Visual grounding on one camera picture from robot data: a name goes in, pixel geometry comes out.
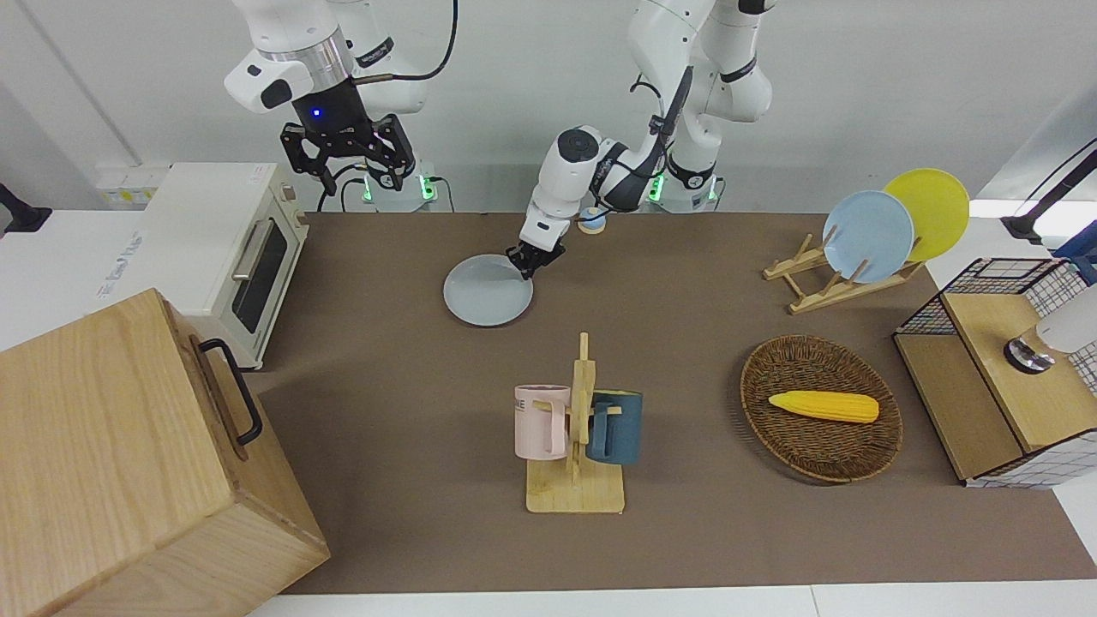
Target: mug rack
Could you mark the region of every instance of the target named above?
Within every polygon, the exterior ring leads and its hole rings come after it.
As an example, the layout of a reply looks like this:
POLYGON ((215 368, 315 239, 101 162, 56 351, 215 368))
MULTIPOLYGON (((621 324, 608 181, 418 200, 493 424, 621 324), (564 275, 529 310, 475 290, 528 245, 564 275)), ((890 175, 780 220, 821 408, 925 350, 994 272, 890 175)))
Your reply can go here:
MULTIPOLYGON (((579 333, 579 358, 572 371, 572 405, 567 408, 567 457, 525 461, 525 509, 534 514, 621 514, 624 479, 619 464, 592 461, 584 450, 590 442, 588 420, 595 394, 595 361, 589 336, 579 333)), ((620 414, 621 407, 610 407, 620 414)))

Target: yellow corn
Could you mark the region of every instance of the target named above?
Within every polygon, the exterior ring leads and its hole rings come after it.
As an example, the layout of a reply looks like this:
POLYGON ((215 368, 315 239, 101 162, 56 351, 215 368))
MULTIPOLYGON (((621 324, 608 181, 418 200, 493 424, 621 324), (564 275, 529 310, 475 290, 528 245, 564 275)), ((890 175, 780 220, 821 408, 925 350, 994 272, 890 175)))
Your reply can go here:
POLYGON ((769 397, 782 410, 819 419, 867 424, 880 417, 880 403, 864 394, 792 390, 769 397))

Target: light blue plate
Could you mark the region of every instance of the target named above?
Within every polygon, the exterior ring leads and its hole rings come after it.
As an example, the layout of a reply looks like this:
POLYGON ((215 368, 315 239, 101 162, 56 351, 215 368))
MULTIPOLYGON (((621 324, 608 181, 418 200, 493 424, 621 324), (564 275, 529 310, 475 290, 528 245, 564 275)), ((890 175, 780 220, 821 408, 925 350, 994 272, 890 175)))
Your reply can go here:
POLYGON ((823 253, 847 279, 868 259, 858 283, 879 282, 897 272, 914 245, 911 214, 903 202, 883 191, 861 191, 841 200, 823 225, 824 238, 835 225, 838 229, 823 253))
POLYGON ((533 281, 502 255, 477 255, 454 266, 442 283, 450 312, 474 326, 501 326, 517 319, 533 300, 533 281))

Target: mug handle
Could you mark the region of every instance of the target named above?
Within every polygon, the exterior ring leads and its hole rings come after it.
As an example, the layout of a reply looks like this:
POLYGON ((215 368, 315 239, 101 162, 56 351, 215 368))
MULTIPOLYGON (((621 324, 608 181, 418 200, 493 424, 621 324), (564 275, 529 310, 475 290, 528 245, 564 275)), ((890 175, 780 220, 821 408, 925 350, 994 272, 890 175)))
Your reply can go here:
POLYGON ((595 429, 590 436, 590 449, 598 458, 606 458, 606 439, 609 437, 610 403, 595 403, 595 429))
POLYGON ((567 410, 559 401, 548 401, 548 403, 552 405, 552 435, 548 436, 548 453, 555 455, 566 451, 564 434, 567 431, 567 427, 564 426, 564 416, 567 415, 567 410))

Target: dark blue mug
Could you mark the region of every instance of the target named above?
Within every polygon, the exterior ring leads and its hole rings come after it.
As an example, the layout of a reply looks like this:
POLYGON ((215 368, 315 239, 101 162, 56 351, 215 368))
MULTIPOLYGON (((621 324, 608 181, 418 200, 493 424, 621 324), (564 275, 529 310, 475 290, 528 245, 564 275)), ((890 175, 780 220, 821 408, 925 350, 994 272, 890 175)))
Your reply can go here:
POLYGON ((593 414, 588 419, 587 458, 612 464, 638 461, 643 406, 644 396, 640 392, 595 390, 593 414))

